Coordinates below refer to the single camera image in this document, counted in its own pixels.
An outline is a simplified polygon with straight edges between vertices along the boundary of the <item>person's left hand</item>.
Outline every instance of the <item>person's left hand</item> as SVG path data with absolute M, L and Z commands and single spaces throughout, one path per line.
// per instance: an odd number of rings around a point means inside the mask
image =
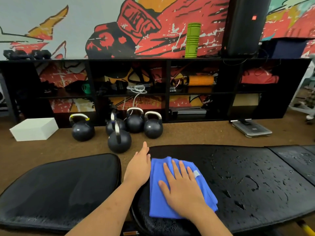
M 137 190 L 148 181 L 151 172 L 151 155 L 148 154 L 149 148 L 144 142 L 142 149 L 136 152 L 134 157 L 128 163 L 124 182 L 134 184 Z

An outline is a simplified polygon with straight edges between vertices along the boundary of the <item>orange foam roller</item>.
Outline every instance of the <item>orange foam roller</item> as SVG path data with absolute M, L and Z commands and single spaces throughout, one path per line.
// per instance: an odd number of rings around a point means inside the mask
M 212 75 L 190 75 L 189 86 L 209 86 L 213 85 L 214 77 Z

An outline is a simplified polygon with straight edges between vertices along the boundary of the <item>forearm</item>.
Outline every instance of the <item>forearm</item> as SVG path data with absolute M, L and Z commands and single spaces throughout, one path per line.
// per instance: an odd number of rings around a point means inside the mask
M 123 182 L 99 207 L 78 223 L 67 236 L 118 236 L 137 192 L 131 182 Z
M 202 236 L 232 236 L 215 212 L 204 205 L 191 218 L 191 222 L 197 227 Z

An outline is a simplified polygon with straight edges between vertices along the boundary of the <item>black speaker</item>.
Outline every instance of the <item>black speaker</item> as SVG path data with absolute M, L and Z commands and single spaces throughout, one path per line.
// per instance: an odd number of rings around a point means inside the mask
M 266 22 L 271 0 L 230 0 L 224 29 L 221 55 L 254 55 Z

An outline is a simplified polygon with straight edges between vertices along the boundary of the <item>white tag on cloth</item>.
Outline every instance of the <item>white tag on cloth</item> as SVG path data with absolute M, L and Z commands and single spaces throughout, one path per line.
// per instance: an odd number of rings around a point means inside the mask
M 194 171 L 194 175 L 195 175 L 195 178 L 196 178 L 196 177 L 199 176 L 200 174 L 199 174 L 199 172 L 198 172 L 197 170 L 195 170 L 195 171 Z

